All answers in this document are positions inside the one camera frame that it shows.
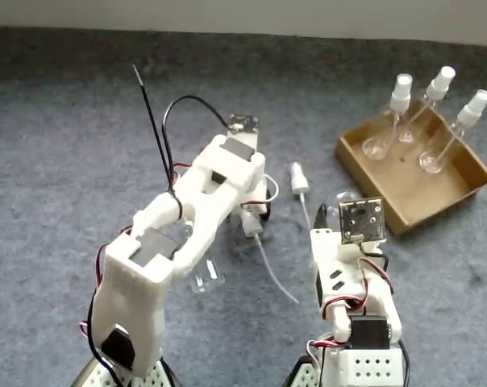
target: cardboard tray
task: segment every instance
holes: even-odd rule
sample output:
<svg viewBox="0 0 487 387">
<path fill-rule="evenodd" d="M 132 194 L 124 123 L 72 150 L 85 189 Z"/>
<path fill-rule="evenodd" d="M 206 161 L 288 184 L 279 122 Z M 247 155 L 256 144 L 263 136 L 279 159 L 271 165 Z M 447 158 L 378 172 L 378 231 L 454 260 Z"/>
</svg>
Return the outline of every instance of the cardboard tray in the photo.
<svg viewBox="0 0 487 387">
<path fill-rule="evenodd" d="M 411 104 L 408 116 L 418 111 L 420 101 Z M 362 142 L 375 128 L 385 126 L 376 117 L 340 136 L 335 153 L 367 197 L 385 199 L 385 220 L 389 229 L 401 234 L 475 194 L 487 184 L 487 167 L 463 141 L 456 141 L 451 161 L 437 174 L 427 173 L 418 157 L 433 135 L 450 135 L 445 119 L 427 109 L 415 120 L 421 135 L 415 144 L 395 141 L 389 155 L 370 160 Z"/>
</svg>

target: white 3d-printed robot arm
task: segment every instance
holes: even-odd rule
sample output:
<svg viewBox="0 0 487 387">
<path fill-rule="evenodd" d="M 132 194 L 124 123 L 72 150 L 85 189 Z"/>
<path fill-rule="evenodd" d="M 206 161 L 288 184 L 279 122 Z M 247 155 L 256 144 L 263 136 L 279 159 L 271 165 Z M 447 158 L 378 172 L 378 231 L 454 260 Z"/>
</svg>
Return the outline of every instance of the white 3d-printed robot arm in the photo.
<svg viewBox="0 0 487 387">
<path fill-rule="evenodd" d="M 319 311 L 334 327 L 332 340 L 346 343 L 319 348 L 320 381 L 335 387 L 401 387 L 402 351 L 391 346 L 401 338 L 401 320 L 389 283 L 368 263 L 381 267 L 380 241 L 362 242 L 361 250 L 342 241 L 339 232 L 326 226 L 310 231 Z M 377 257 L 365 258 L 363 251 Z M 361 303 L 356 311 L 349 309 L 353 302 Z"/>
<path fill-rule="evenodd" d="M 92 315 L 94 345 L 104 356 L 134 376 L 148 374 L 161 357 L 164 296 L 171 280 L 190 273 L 236 206 L 265 200 L 264 166 L 256 149 L 234 136 L 215 136 L 174 184 L 177 200 L 171 193 L 158 195 L 135 214 L 131 234 L 121 234 L 106 248 Z M 158 230 L 180 216 L 193 222 L 192 235 L 181 248 L 168 248 Z M 131 346 L 133 358 L 127 358 L 126 348 L 112 352 L 113 340 L 115 346 Z"/>
</svg>

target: glass bottle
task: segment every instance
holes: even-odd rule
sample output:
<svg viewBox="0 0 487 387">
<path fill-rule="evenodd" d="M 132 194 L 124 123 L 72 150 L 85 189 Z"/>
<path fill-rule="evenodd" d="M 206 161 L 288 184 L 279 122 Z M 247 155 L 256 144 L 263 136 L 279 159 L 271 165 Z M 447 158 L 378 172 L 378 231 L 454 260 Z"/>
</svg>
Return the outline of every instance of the glass bottle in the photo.
<svg viewBox="0 0 487 387">
<path fill-rule="evenodd" d="M 475 126 L 486 106 L 487 91 L 478 90 L 457 115 L 456 121 L 450 127 L 450 132 L 446 132 L 447 135 L 443 136 L 442 131 L 437 131 L 431 138 L 427 150 L 419 156 L 421 167 L 429 173 L 441 172 L 446 163 L 453 159 L 456 141 L 462 139 L 464 133 Z"/>
<path fill-rule="evenodd" d="M 370 159 L 383 160 L 389 153 L 398 133 L 400 119 L 410 104 L 411 86 L 412 76 L 409 74 L 398 75 L 396 86 L 390 98 L 389 108 L 383 113 L 386 118 L 385 127 L 380 127 L 377 134 L 368 137 L 362 143 L 362 151 Z"/>
<path fill-rule="evenodd" d="M 420 129 L 414 125 L 416 119 L 421 117 L 428 108 L 436 109 L 438 103 L 444 99 L 449 90 L 450 83 L 455 77 L 455 70 L 450 66 L 444 66 L 435 77 L 421 98 L 421 107 L 414 115 L 400 128 L 399 140 L 402 143 L 413 143 L 417 139 Z"/>
</svg>

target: white pump cap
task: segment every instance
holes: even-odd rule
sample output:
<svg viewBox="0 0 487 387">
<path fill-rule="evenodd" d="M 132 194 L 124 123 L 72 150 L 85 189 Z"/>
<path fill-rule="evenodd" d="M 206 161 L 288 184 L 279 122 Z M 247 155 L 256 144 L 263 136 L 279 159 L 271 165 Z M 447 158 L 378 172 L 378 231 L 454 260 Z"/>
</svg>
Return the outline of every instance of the white pump cap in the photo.
<svg viewBox="0 0 487 387">
<path fill-rule="evenodd" d="M 452 67 L 442 67 L 437 77 L 427 87 L 428 98 L 432 101 L 440 101 L 443 99 L 454 77 L 455 70 Z"/>
<path fill-rule="evenodd" d="M 486 106 L 487 91 L 478 90 L 471 101 L 462 108 L 456 119 L 465 127 L 474 127 Z"/>
<path fill-rule="evenodd" d="M 396 79 L 396 87 L 390 98 L 390 108 L 398 114 L 404 114 L 410 104 L 410 88 L 412 87 L 412 76 L 399 74 Z"/>
<path fill-rule="evenodd" d="M 305 174 L 302 172 L 301 165 L 299 163 L 292 163 L 290 168 L 290 184 L 292 185 L 292 193 L 294 195 L 304 194 L 308 192 L 308 180 Z"/>
</svg>

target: wire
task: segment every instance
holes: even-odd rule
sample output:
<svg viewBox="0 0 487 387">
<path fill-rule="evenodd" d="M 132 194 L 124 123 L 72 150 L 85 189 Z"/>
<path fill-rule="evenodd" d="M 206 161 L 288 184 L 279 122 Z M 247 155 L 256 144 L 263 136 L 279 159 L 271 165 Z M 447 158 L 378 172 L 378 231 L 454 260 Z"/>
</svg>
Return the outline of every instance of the wire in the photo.
<svg viewBox="0 0 487 387">
<path fill-rule="evenodd" d="M 102 282 L 102 272 L 100 270 L 100 255 L 107 245 L 108 243 L 104 243 L 102 246 L 100 246 L 100 248 L 98 248 L 97 257 L 95 258 L 95 278 L 97 281 L 97 287 L 99 287 L 100 283 Z"/>
<path fill-rule="evenodd" d="M 173 158 L 172 158 L 172 151 L 170 150 L 170 144 L 169 144 L 169 138 L 167 135 L 166 124 L 167 124 L 167 121 L 169 119 L 169 115 L 170 115 L 170 112 L 172 111 L 172 108 L 176 104 L 178 104 L 180 101 L 184 101 L 186 99 L 193 99 L 194 101 L 200 102 L 202 105 L 207 107 L 211 111 L 211 113 L 214 114 L 214 116 L 220 121 L 220 123 L 225 128 L 229 127 L 227 122 L 222 118 L 222 115 L 220 115 L 220 113 L 212 105 L 210 105 L 208 102 L 206 102 L 205 100 L 203 100 L 202 98 L 200 98 L 196 95 L 191 95 L 191 94 L 183 95 L 182 97 L 179 97 L 178 99 L 176 99 L 175 101 L 170 103 L 169 107 L 167 107 L 166 111 L 164 112 L 163 119 L 161 121 L 161 134 L 163 135 L 164 147 L 166 148 L 167 156 L 169 159 L 169 176 L 173 175 Z"/>
<path fill-rule="evenodd" d="M 383 270 L 386 272 L 387 268 L 389 267 L 390 259 L 386 254 L 380 254 L 377 252 L 365 252 L 364 251 L 364 244 L 360 243 L 358 245 L 360 252 L 369 258 L 383 258 Z"/>
<path fill-rule="evenodd" d="M 323 348 L 323 364 L 324 364 L 325 358 L 326 358 L 326 348 Z M 323 385 L 323 371 L 322 371 L 322 369 L 320 370 L 320 373 L 318 375 L 318 385 L 319 386 Z"/>
<path fill-rule="evenodd" d="M 250 202 L 242 203 L 241 206 L 245 206 L 247 204 L 268 204 L 268 203 L 271 203 L 274 199 L 277 198 L 277 196 L 279 195 L 279 185 L 267 173 L 264 173 L 263 174 L 263 177 L 265 179 L 267 179 L 268 181 L 270 181 L 271 183 L 273 183 L 273 185 L 274 185 L 274 195 L 271 196 L 268 199 L 265 199 L 265 200 L 251 200 Z"/>
<path fill-rule="evenodd" d="M 368 297 L 368 292 L 369 292 L 369 285 L 368 285 L 367 279 L 365 278 L 365 271 L 364 271 L 364 269 L 360 266 L 360 264 L 359 264 L 359 267 L 360 267 L 360 270 L 362 271 L 362 281 L 363 281 L 363 284 L 364 284 L 364 298 L 360 298 L 360 297 L 354 296 L 352 294 L 351 295 L 343 295 L 343 296 L 338 296 L 338 297 L 332 298 L 331 300 L 327 301 L 324 304 L 323 313 L 322 313 L 324 320 L 326 319 L 327 307 L 329 305 L 335 303 L 335 302 L 338 302 L 338 301 L 352 301 L 352 302 L 355 302 L 356 304 L 354 306 L 351 306 L 349 304 L 345 304 L 346 307 L 351 312 L 356 312 L 357 310 L 360 310 L 362 308 L 365 308 L 365 303 L 367 302 L 367 297 Z"/>
<path fill-rule="evenodd" d="M 319 371 L 321 370 L 321 364 L 318 362 L 317 356 L 310 350 L 310 345 L 313 343 L 313 340 L 309 340 L 306 342 L 306 354 L 312 359 L 312 363 L 314 364 L 315 368 Z"/>
<path fill-rule="evenodd" d="M 301 202 L 302 212 L 304 212 L 304 214 L 305 214 L 306 225 L 308 226 L 308 231 L 309 231 L 309 230 L 311 230 L 311 222 L 310 222 L 310 216 L 308 215 L 308 210 L 306 209 L 305 194 L 304 193 L 299 194 L 299 201 Z"/>
<path fill-rule="evenodd" d="M 125 226 L 122 230 L 120 230 L 120 234 L 125 233 L 130 233 L 132 231 L 132 225 L 130 226 Z M 97 250 L 97 256 L 95 258 L 95 278 L 97 281 L 97 288 L 100 286 L 100 283 L 102 282 L 102 271 L 100 270 L 100 255 L 102 254 L 102 251 L 108 246 L 108 243 L 104 243 L 100 248 Z"/>
<path fill-rule="evenodd" d="M 258 248 L 260 249 L 261 256 L 263 257 L 263 261 L 265 263 L 265 267 L 267 268 L 268 274 L 273 279 L 274 283 L 277 285 L 277 287 L 280 289 L 280 291 L 285 294 L 286 297 L 288 297 L 290 300 L 292 300 L 294 304 L 298 304 L 299 300 L 297 300 L 296 297 L 294 297 L 292 294 L 290 294 L 290 292 L 279 282 L 279 280 L 274 275 L 274 272 L 271 269 L 270 264 L 268 264 L 267 255 L 265 254 L 265 250 L 263 249 L 263 244 L 261 244 L 261 240 L 260 240 L 260 237 L 258 236 L 258 234 L 254 234 L 254 240 L 256 241 L 256 244 L 258 245 Z"/>
<path fill-rule="evenodd" d="M 98 363 L 103 365 L 106 368 L 107 372 L 111 375 L 111 378 L 116 384 L 116 387 L 124 387 L 122 382 L 118 378 L 118 375 L 116 375 L 114 369 L 100 356 L 100 354 L 97 351 L 97 348 L 95 348 L 95 345 L 93 343 L 93 334 L 91 333 L 91 318 L 93 316 L 93 304 L 94 304 L 96 293 L 97 290 L 93 292 L 93 296 L 91 297 L 91 303 L 89 304 L 89 309 L 88 309 L 88 318 L 86 320 L 89 349 L 91 350 L 91 353 L 93 353 L 93 356 L 98 361 Z"/>
<path fill-rule="evenodd" d="M 389 275 L 385 272 L 385 270 L 383 270 L 380 266 L 378 266 L 371 260 L 368 260 L 367 258 L 360 257 L 358 258 L 357 262 L 360 268 L 362 268 L 360 262 L 365 262 L 368 265 L 370 265 L 374 269 L 374 271 L 376 271 L 376 273 L 378 273 L 378 275 L 387 283 L 387 285 L 389 285 L 390 293 L 394 294 L 394 287 L 392 285 L 392 281 L 390 280 Z"/>
<path fill-rule="evenodd" d="M 139 87 L 141 88 L 141 94 L 144 96 L 145 106 L 147 107 L 148 117 L 150 118 L 150 124 L 152 125 L 152 131 L 154 132 L 154 137 L 156 137 L 157 147 L 160 149 L 161 161 L 163 162 L 164 173 L 166 174 L 169 186 L 172 184 L 172 174 L 170 172 L 170 166 L 167 165 L 166 159 L 164 157 L 163 145 L 161 145 L 160 137 L 157 133 L 156 121 L 154 120 L 154 114 L 152 113 L 152 108 L 148 101 L 147 90 L 145 89 L 144 81 L 139 75 L 139 71 L 134 64 L 131 64 L 136 77 L 138 78 Z"/>
<path fill-rule="evenodd" d="M 403 380 L 403 387 L 408 387 L 410 384 L 410 357 L 408 356 L 408 351 L 406 350 L 403 340 L 398 340 L 398 345 L 402 349 L 403 359 L 405 360 L 405 379 Z"/>
<path fill-rule="evenodd" d="M 81 330 L 81 333 L 84 337 L 88 338 L 88 322 L 86 320 L 82 320 L 79 323 L 79 329 Z"/>
<path fill-rule="evenodd" d="M 179 207 L 178 218 L 181 219 L 182 218 L 182 203 L 179 200 L 179 198 L 176 196 L 175 191 L 173 190 L 173 183 L 175 182 L 176 179 L 174 179 L 174 173 L 173 173 L 172 151 L 170 150 L 169 138 L 168 138 L 167 133 L 166 133 L 166 118 L 168 117 L 169 111 L 172 108 L 173 104 L 176 103 L 177 100 L 175 102 L 172 102 L 172 104 L 169 106 L 169 108 L 165 112 L 165 116 L 163 117 L 163 122 L 161 124 L 161 136 L 163 137 L 164 148 L 166 150 L 166 157 L 165 157 L 165 154 L 163 151 L 163 145 L 161 145 L 161 140 L 160 140 L 160 137 L 157 133 L 156 121 L 154 120 L 154 114 L 152 113 L 152 108 L 150 107 L 150 103 L 148 102 L 147 90 L 145 89 L 143 79 L 139 75 L 139 72 L 138 72 L 138 69 L 136 68 L 136 66 L 133 64 L 131 64 L 131 65 L 132 65 L 132 68 L 134 69 L 134 71 L 136 73 L 137 78 L 138 78 L 139 87 L 141 88 L 141 93 L 144 96 L 144 101 L 145 101 L 145 106 L 147 107 L 148 117 L 150 118 L 150 123 L 152 125 L 152 131 L 154 132 L 154 137 L 156 137 L 157 146 L 160 149 L 161 161 L 163 163 L 164 172 L 166 174 L 167 181 L 169 183 L 169 193 L 172 195 L 172 197 L 177 202 L 177 206 Z"/>
</svg>

